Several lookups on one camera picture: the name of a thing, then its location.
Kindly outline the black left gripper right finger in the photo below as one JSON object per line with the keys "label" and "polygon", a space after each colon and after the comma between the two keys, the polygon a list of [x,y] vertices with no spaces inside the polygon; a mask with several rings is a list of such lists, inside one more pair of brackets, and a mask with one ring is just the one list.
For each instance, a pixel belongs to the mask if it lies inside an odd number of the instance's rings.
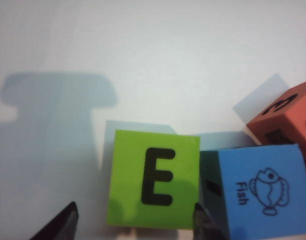
{"label": "black left gripper right finger", "polygon": [[194,240],[225,240],[220,228],[215,224],[209,212],[198,202],[193,212],[193,239]]}

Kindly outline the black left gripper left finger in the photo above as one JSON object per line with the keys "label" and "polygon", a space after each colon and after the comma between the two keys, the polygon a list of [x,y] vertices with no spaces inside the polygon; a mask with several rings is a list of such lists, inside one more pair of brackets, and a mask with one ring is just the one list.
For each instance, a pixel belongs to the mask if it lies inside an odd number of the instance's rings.
{"label": "black left gripper left finger", "polygon": [[72,201],[30,239],[73,240],[75,239],[78,218],[76,202]]}

